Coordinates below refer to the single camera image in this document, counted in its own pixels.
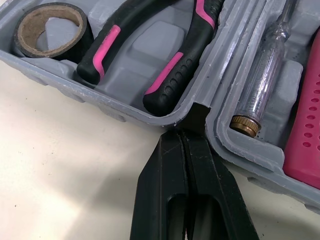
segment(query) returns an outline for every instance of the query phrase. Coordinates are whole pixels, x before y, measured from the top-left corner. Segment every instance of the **black rubber grip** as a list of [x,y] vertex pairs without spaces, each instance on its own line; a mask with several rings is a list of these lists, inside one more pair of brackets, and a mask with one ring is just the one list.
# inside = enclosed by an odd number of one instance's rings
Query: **black rubber grip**
[[113,41],[102,59],[104,73],[107,72],[119,49],[126,39],[147,19],[157,14],[178,0],[127,0],[106,21],[91,48],[87,51],[77,67],[77,73],[81,78],[92,85],[97,85],[102,76],[94,66],[94,56],[103,44],[110,31],[117,26],[119,34]]
[[151,86],[153,89],[149,89],[143,98],[145,109],[155,116],[162,117],[174,110],[218,27],[218,17],[224,0],[205,0],[202,5],[205,13],[199,11],[198,1],[195,1],[189,32],[178,51],[183,56],[175,63],[163,82],[158,84],[159,86]]

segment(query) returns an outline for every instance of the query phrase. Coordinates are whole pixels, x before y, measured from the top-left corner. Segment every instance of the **black electrical tape roll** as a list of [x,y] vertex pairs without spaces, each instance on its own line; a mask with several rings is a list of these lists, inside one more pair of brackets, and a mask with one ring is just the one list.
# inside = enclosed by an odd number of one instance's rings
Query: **black electrical tape roll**
[[[46,31],[49,18],[70,20],[78,26],[78,32],[65,45],[54,50],[40,51],[36,48],[37,40]],[[14,31],[14,42],[27,57],[70,60],[77,64],[93,41],[86,14],[79,7],[62,2],[46,3],[30,9],[19,20]]]

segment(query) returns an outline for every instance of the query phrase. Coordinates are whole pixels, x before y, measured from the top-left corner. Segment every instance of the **white table surface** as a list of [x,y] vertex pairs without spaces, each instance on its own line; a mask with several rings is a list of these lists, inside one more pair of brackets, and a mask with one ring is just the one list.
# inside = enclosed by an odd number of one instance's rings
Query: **white table surface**
[[[160,135],[0,61],[0,239],[129,240],[138,177]],[[320,239],[320,215],[232,173],[262,240]]]

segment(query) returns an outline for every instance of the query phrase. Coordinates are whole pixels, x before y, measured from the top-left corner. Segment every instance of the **pliers handle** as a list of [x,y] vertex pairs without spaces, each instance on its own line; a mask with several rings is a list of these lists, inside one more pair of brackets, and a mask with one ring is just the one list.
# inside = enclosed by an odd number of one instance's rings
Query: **pliers handle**
[[[147,19],[178,0],[127,0],[107,20],[77,67],[85,81],[97,85],[105,76],[126,39]],[[156,78],[143,98],[156,116],[172,112],[192,79],[200,57],[211,42],[224,0],[194,0],[189,32],[178,52]]]

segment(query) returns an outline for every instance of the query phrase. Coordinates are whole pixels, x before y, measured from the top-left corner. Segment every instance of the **tool case compartment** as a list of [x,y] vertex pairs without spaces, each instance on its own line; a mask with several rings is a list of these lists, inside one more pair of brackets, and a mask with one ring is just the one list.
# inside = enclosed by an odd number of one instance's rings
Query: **tool case compartment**
[[265,29],[281,14],[285,0],[225,0],[216,37],[203,52],[175,110],[164,117],[149,114],[142,98],[186,36],[194,1],[181,0],[142,24],[124,43],[105,78],[94,89],[77,76],[76,63],[25,57],[13,44],[14,29],[21,16],[35,6],[52,2],[81,8],[96,37],[124,0],[7,0],[0,6],[0,60],[40,84],[99,107],[108,116],[153,130],[174,127],[193,104],[203,105],[210,110],[206,136],[226,164],[231,163],[250,182],[290,195],[320,214],[320,190],[286,176],[282,170],[283,149],[295,119],[301,76],[310,42],[320,25],[318,0],[298,1],[285,61],[256,138],[230,129],[229,124]]

